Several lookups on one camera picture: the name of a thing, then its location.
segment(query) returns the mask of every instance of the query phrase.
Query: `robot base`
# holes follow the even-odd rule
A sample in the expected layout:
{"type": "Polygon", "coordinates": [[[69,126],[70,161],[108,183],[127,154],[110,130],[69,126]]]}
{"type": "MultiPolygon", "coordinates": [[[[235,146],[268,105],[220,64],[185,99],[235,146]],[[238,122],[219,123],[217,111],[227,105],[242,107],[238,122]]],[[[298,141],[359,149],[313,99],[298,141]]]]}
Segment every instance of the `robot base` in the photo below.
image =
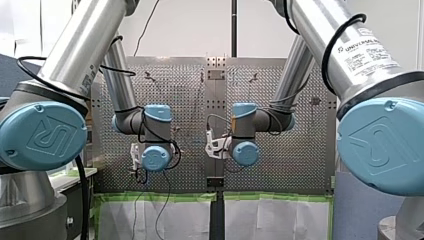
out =
{"type": "Polygon", "coordinates": [[[1,239],[7,240],[66,240],[66,197],[59,195],[48,208],[36,213],[0,222],[1,239]]]}
{"type": "Polygon", "coordinates": [[[396,217],[384,218],[378,224],[378,240],[396,240],[396,217]]]}

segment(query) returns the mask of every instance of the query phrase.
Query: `logo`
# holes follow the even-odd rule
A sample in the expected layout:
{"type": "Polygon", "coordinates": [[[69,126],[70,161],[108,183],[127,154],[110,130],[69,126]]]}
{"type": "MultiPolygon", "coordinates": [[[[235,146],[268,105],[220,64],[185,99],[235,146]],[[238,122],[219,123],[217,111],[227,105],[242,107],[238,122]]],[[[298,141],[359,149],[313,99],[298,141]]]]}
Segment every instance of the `logo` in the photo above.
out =
{"type": "Polygon", "coordinates": [[[34,151],[63,157],[76,131],[76,127],[47,116],[38,123],[27,147],[34,151]]]}
{"type": "Polygon", "coordinates": [[[383,117],[349,136],[352,150],[369,173],[378,175],[419,161],[390,119],[383,117]]]}

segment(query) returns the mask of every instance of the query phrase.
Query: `white cloth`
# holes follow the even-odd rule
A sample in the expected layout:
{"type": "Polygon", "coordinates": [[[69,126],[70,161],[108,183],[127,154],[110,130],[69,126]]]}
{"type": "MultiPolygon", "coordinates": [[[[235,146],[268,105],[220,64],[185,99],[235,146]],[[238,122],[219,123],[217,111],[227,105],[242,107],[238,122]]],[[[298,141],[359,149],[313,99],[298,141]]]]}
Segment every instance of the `white cloth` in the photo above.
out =
{"type": "Polygon", "coordinates": [[[327,240],[329,202],[226,200],[226,240],[327,240]]]}
{"type": "MultiPolygon", "coordinates": [[[[106,202],[100,208],[99,240],[160,240],[156,219],[164,202],[106,202]]],[[[166,240],[209,240],[210,202],[168,202],[158,221],[166,240]]]]}

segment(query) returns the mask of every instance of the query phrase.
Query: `label sticker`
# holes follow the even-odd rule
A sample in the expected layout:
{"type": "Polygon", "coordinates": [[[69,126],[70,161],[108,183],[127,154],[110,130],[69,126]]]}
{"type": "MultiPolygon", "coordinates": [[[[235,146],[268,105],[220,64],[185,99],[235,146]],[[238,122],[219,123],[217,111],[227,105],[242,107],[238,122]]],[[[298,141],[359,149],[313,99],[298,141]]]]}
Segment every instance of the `label sticker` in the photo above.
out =
{"type": "Polygon", "coordinates": [[[374,36],[361,36],[344,44],[337,44],[333,53],[351,77],[366,76],[379,69],[399,67],[380,41],[374,36]]]}

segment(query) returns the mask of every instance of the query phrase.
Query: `metal bracket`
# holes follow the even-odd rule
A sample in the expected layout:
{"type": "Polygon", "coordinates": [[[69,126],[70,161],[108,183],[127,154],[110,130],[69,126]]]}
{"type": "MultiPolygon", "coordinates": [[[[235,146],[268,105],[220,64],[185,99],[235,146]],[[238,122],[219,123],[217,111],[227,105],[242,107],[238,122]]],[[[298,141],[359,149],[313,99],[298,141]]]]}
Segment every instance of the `metal bracket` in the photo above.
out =
{"type": "Polygon", "coordinates": [[[213,188],[222,188],[224,187],[224,177],[208,177],[207,186],[213,188]]]}

